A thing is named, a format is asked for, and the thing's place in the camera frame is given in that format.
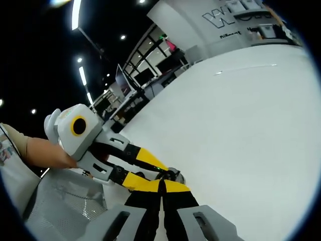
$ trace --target shelf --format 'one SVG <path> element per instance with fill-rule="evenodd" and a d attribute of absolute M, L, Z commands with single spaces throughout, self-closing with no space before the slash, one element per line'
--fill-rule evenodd
<path fill-rule="evenodd" d="M 235 18 L 251 17 L 259 14 L 271 14 L 271 13 L 267 9 L 248 9 L 245 11 L 232 13 L 233 17 Z"/>
<path fill-rule="evenodd" d="M 251 46 L 266 45 L 266 44 L 288 44 L 286 39 L 262 39 L 255 40 L 251 43 Z"/>

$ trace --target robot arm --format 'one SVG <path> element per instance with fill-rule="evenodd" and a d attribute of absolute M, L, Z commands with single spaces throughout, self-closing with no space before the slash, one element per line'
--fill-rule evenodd
<path fill-rule="evenodd" d="M 161 197 L 170 241 L 242 241 L 232 223 L 210 207 L 198 205 L 179 171 L 166 167 L 149 151 L 131 144 L 122 135 L 105 131 L 99 118 L 85 105 L 78 104 L 63 112 L 55 110 L 45 120 L 45 132 L 51 142 L 58 143 L 94 180 L 102 184 L 112 180 L 133 191 L 125 205 L 114 207 L 92 221 L 79 241 L 92 237 L 153 240 Z M 147 180 L 106 162 L 102 158 L 105 154 L 159 174 L 156 180 Z"/>
<path fill-rule="evenodd" d="M 112 180 L 133 190 L 148 180 L 102 160 L 101 154 L 118 157 L 131 165 L 163 175 L 174 175 L 148 150 L 131 144 L 120 134 L 105 131 L 99 118 L 83 104 L 63 112 L 55 110 L 45 120 L 45 132 L 52 143 L 58 143 L 77 161 L 79 168 L 90 172 L 94 180 L 102 184 Z"/>

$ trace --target round yellow ring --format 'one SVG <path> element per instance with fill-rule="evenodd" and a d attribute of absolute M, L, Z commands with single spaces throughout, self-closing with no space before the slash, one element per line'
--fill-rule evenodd
<path fill-rule="evenodd" d="M 84 132 L 81 133 L 81 134 L 77 134 L 77 133 L 75 133 L 75 131 L 74 131 L 74 123 L 75 123 L 76 120 L 78 120 L 78 119 L 83 119 L 83 120 L 85 121 L 85 123 L 86 123 L 85 130 L 84 130 Z M 74 136 L 76 136 L 76 137 L 81 136 L 82 134 L 85 133 L 86 129 L 87 129 L 87 121 L 86 121 L 86 119 L 85 119 L 83 116 L 78 115 L 78 116 L 76 116 L 76 117 L 74 117 L 74 118 L 72 119 L 71 124 L 70 124 L 70 130 L 71 130 L 71 133 L 72 133 Z"/>

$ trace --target black ceiling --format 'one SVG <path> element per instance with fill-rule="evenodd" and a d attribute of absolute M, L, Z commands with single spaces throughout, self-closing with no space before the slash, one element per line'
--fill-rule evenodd
<path fill-rule="evenodd" d="M 15 1 L 2 15 L 0 122 L 29 136 L 45 137 L 43 121 L 56 108 L 88 105 L 79 76 L 77 58 L 83 62 L 93 99 L 105 89 L 102 77 L 114 81 L 116 64 L 124 64 L 152 24 L 146 16 L 157 0 L 82 0 L 79 26 L 108 60 L 80 34 L 71 31 L 73 1 L 59 8 L 44 1 Z M 37 114 L 31 115 L 36 108 Z"/>

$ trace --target white robot part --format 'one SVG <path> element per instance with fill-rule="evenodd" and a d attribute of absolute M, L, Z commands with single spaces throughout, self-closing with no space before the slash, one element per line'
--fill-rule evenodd
<path fill-rule="evenodd" d="M 61 111 L 59 109 L 56 109 L 51 115 L 48 115 L 45 119 L 44 128 L 46 136 L 48 137 L 48 140 L 53 143 L 58 143 L 58 130 L 57 126 L 55 126 L 55 122 L 57 117 L 61 114 Z"/>
<path fill-rule="evenodd" d="M 50 142 L 58 143 L 69 156 L 79 161 L 101 132 L 102 123 L 84 104 L 63 112 L 57 110 L 45 120 L 46 135 Z"/>

